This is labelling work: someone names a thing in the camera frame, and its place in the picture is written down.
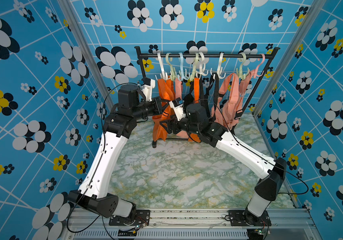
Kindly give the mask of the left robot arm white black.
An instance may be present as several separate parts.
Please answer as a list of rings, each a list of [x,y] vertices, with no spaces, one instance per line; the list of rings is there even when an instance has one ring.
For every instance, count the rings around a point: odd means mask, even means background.
[[[118,103],[103,120],[100,146],[83,183],[70,191],[68,199],[99,216],[118,216],[133,222],[136,205],[109,192],[110,179],[117,159],[139,119],[160,115],[160,97],[152,97],[155,81],[142,86],[123,84],[118,90]]]

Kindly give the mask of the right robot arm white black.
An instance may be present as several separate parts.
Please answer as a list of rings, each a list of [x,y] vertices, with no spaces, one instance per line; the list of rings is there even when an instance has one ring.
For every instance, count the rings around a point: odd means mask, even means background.
[[[261,221],[270,203],[276,200],[283,185],[286,175],[284,160],[264,155],[239,140],[223,125],[210,121],[205,108],[200,104],[190,104],[185,108],[182,103],[170,101],[169,106],[174,116],[160,122],[168,133],[185,131],[189,136],[196,134],[203,143],[231,155],[259,177],[253,196],[243,212],[245,222],[255,226]]]

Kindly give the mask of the white hook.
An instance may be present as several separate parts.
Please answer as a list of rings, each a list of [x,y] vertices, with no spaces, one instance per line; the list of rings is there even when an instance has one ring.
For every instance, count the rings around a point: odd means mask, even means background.
[[[168,79],[168,75],[164,69],[164,66],[163,66],[163,58],[161,57],[161,53],[160,52],[157,52],[157,60],[159,62],[159,66],[160,66],[160,69],[161,69],[161,78],[164,79],[164,80],[167,80]]]
[[[224,52],[220,52],[219,58],[218,58],[218,65],[217,65],[216,71],[214,72],[212,69],[210,69],[210,75],[211,75],[212,77],[213,77],[214,75],[216,75],[219,79],[225,79],[226,73],[224,73],[223,76],[222,76],[223,67],[221,66],[221,65],[222,65],[222,61],[223,61],[223,58],[224,58]]]
[[[207,76],[208,75],[208,71],[205,70],[206,67],[206,62],[205,62],[205,56],[203,52],[198,52],[199,54],[199,72],[198,74],[200,76]]]

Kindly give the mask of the pale green hook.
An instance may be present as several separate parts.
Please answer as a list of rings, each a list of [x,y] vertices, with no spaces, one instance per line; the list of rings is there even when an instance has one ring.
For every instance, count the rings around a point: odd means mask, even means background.
[[[245,80],[247,75],[249,74],[250,70],[247,69],[247,71],[244,73],[243,72],[243,66],[247,60],[247,56],[244,52],[240,53],[241,54],[241,58],[240,58],[240,66],[238,69],[236,69],[236,74],[238,75],[238,77],[241,79],[241,80]]]
[[[194,63],[193,63],[193,67],[192,67],[192,72],[191,72],[191,74],[189,76],[189,79],[188,79],[190,82],[194,81],[194,79],[195,79],[195,76],[196,76],[196,73],[197,73],[196,68],[197,68],[198,64],[199,64],[199,53],[195,53],[195,58],[194,58]]]
[[[171,61],[172,61],[172,58],[170,57],[170,54],[171,53],[166,53],[165,55],[165,60],[166,60],[166,63],[167,65],[169,66],[170,68],[170,79],[172,81],[176,81],[176,80],[180,80],[180,77],[179,75],[177,74],[176,70],[175,70],[175,67],[171,64]]]

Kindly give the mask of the black bag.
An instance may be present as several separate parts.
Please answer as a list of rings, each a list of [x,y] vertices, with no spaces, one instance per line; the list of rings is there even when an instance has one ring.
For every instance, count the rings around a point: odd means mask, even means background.
[[[219,95],[219,80],[216,80],[215,77],[210,76],[208,77],[200,77],[200,95],[199,95],[199,102],[196,104],[200,104],[206,110],[206,114],[210,117],[211,120],[214,120],[214,103],[210,102],[210,96],[212,96],[214,100],[215,95]],[[188,82],[189,84],[189,92],[183,98],[184,101],[184,111],[187,106],[193,104],[193,81]]]

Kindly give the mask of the black metal clothes rack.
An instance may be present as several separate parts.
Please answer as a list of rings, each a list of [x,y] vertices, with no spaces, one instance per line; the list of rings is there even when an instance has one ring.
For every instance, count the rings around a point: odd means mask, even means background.
[[[145,77],[147,77],[147,76],[146,76],[145,68],[144,68],[144,66],[143,66],[142,61],[143,61],[145,58],[147,58],[147,59],[156,58],[156,59],[157,59],[157,53],[155,53],[155,54],[142,53],[139,46],[135,46],[134,48],[135,48],[135,50],[136,50],[137,58],[138,58],[138,60],[140,61],[140,67],[141,67],[141,72],[142,72],[142,78],[145,78]],[[252,91],[250,92],[250,94],[249,94],[249,96],[248,96],[248,98],[247,98],[245,104],[244,104],[243,107],[242,107],[242,110],[239,111],[239,112],[237,112],[236,118],[235,118],[235,119],[240,119],[240,118],[242,117],[243,113],[246,111],[246,108],[248,107],[248,105],[249,105],[249,103],[250,103],[252,97],[254,96],[254,94],[255,94],[257,88],[259,87],[259,85],[260,85],[260,83],[261,83],[261,81],[262,81],[262,79],[263,79],[263,76],[264,76],[264,75],[267,73],[267,71],[270,69],[270,64],[272,63],[272,61],[273,61],[274,58],[276,57],[276,55],[277,55],[277,53],[278,53],[279,50],[280,50],[279,47],[275,47],[274,49],[272,49],[272,51],[271,51],[270,54],[266,54],[266,55],[265,55],[265,58],[266,58],[266,59],[265,59],[265,62],[264,62],[264,63],[266,63],[266,65],[265,65],[263,71],[261,72],[262,76],[261,76],[261,77],[257,77],[258,80],[257,80],[256,84],[254,85]],[[205,59],[206,59],[206,58],[219,58],[219,54],[208,54],[208,53],[206,53],[206,54],[204,54],[204,56],[205,56]],[[166,63],[165,55],[166,55],[166,54],[161,54],[161,57],[163,58],[163,59],[162,59],[162,60],[163,60],[163,66],[164,66],[164,69],[165,69],[165,71],[166,71],[166,73],[167,73],[167,75],[168,75],[168,79],[167,79],[167,80],[171,80],[171,79],[169,78],[169,77],[170,77],[170,68],[169,68],[169,66],[168,66],[167,63]],[[261,59],[261,58],[262,58],[261,54],[246,55],[246,56],[247,56],[247,60],[248,60],[248,59]],[[180,69],[179,55],[178,55],[178,54],[172,54],[172,53],[171,53],[171,54],[170,54],[170,57],[172,58],[171,64],[175,67],[175,70],[176,70],[177,74],[179,75],[179,69]],[[194,53],[194,54],[183,53],[183,57],[184,57],[184,59],[185,59],[185,58],[195,58],[195,53]],[[225,54],[225,53],[224,53],[224,58],[226,58],[226,59],[237,58],[237,59],[240,60],[241,54]],[[197,71],[196,76],[201,77],[201,76],[198,74],[198,72],[199,72],[199,65],[197,66],[196,71]]]

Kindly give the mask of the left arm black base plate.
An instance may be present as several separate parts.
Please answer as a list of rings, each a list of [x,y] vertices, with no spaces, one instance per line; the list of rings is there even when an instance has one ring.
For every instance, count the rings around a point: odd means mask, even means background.
[[[142,225],[147,227],[150,220],[150,210],[136,210],[134,215],[127,218],[120,216],[112,216],[109,219],[110,226],[137,226]]]

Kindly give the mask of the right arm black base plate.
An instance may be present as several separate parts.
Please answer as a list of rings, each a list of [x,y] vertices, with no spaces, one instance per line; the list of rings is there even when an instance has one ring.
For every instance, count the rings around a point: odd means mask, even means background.
[[[229,210],[225,216],[230,221],[232,227],[271,227],[272,223],[267,211],[260,217],[256,217],[248,210]]]

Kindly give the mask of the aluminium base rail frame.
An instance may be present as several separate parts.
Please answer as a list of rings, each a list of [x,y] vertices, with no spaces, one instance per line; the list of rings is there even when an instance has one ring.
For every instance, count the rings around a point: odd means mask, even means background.
[[[150,209],[147,226],[125,234],[128,226],[85,210],[75,210],[71,231],[62,240],[320,240],[321,235],[306,209],[268,209],[267,221],[241,226],[225,219],[232,209]]]

